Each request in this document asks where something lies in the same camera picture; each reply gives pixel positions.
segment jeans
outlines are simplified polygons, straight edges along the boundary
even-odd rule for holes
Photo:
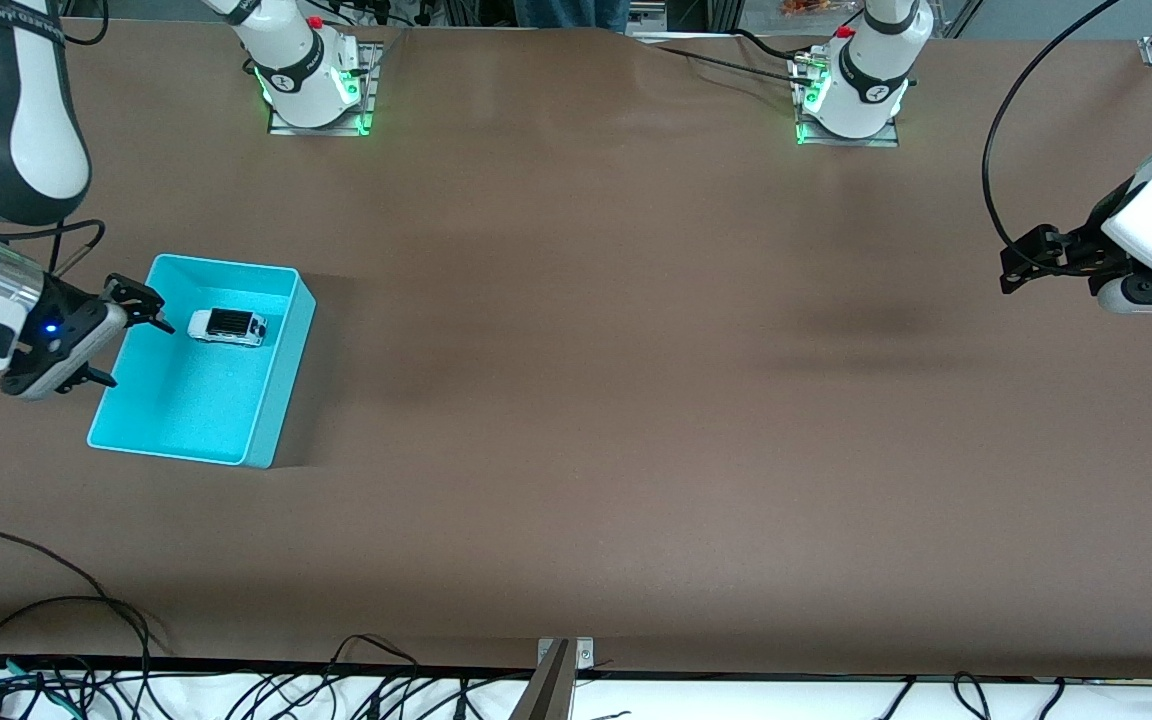
[[[513,0],[518,26],[599,26],[624,32],[630,0]]]

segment metal mounting plate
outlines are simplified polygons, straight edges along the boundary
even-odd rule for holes
[[[545,660],[545,653],[550,652],[550,646],[554,638],[540,638],[536,643],[536,665]],[[576,669],[589,670],[594,666],[594,638],[576,638]]]
[[[812,55],[824,55],[826,47],[823,45],[812,48]],[[813,77],[813,66],[797,63],[795,60],[787,60],[786,67],[790,70],[790,77],[802,77],[817,79]],[[896,119],[888,119],[881,131],[869,137],[851,138],[840,137],[827,131],[820,120],[810,115],[803,109],[808,92],[813,91],[813,86],[795,83],[791,97],[794,97],[794,111],[796,115],[795,132],[799,145],[840,145],[846,147],[899,147],[900,136],[896,134]]]
[[[361,99],[344,111],[335,122],[320,128],[298,128],[270,109],[270,135],[357,137],[371,135],[371,118],[376,113],[376,89],[380,86],[380,58],[385,46],[380,41],[358,41],[358,69],[364,70],[353,82],[358,83]]]

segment white floor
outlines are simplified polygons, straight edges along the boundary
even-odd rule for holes
[[[0,673],[0,679],[6,673]],[[108,676],[101,674],[101,679]],[[141,675],[119,674],[124,697],[134,698],[141,689]],[[248,697],[237,711],[234,703],[243,692],[260,682],[259,675],[232,674],[197,679],[152,679],[156,697],[172,720],[238,720],[251,708]],[[379,679],[343,679],[334,684],[335,698],[320,691],[306,698],[305,706],[286,712],[289,702],[305,698],[321,679],[302,676],[283,688],[285,697],[270,694],[247,720],[348,720],[379,684]],[[420,687],[424,680],[412,683]],[[900,691],[899,682],[655,682],[654,680],[596,680],[577,683],[573,703],[573,720],[607,719],[627,712],[626,720],[874,720],[890,705]],[[389,684],[389,689],[396,688]],[[484,720],[507,720],[513,705],[522,695],[525,680],[503,680],[470,692],[470,700]],[[963,684],[964,695],[975,700],[973,689]],[[1034,720],[1052,695],[1051,685],[984,684],[990,703],[991,720]],[[445,702],[460,692],[457,680],[437,680],[412,694],[397,712],[402,692],[391,694],[381,706],[385,720],[452,720],[454,702]],[[8,698],[1,715],[18,719],[31,692],[17,692]],[[434,708],[437,703],[444,705]],[[122,717],[131,720],[131,708],[122,702]],[[31,720],[70,720],[67,711],[44,700],[31,712]],[[143,720],[166,720],[162,712],[144,700]],[[972,720],[973,715],[955,700],[950,684],[927,682],[916,684],[901,703],[893,720]],[[1064,697],[1052,710],[1049,720],[1078,719],[1152,719],[1152,685],[1069,685]],[[115,720],[107,702],[97,702],[91,720]]]

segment plastic container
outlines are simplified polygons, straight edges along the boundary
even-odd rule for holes
[[[88,445],[220,465],[270,468],[314,296],[293,268],[159,255],[146,285],[165,300],[164,333],[137,325],[114,363],[118,387],[96,409]],[[195,310],[225,306],[264,314],[260,347],[198,342],[185,327]]]

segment table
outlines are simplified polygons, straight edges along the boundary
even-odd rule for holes
[[[294,265],[319,314],[270,471],[90,450],[94,389],[0,396],[0,529],[179,655],[1152,676],[1152,318],[996,288],[979,151],[1036,51],[932,41],[900,150],[858,150],[624,37],[412,31],[342,141],[266,136],[228,28],[115,22],[69,51],[111,227],[73,276]],[[1132,45],[1048,63],[998,138],[1014,234],[1152,151]],[[79,589],[0,546],[0,616]],[[136,647],[56,611],[0,650]]]

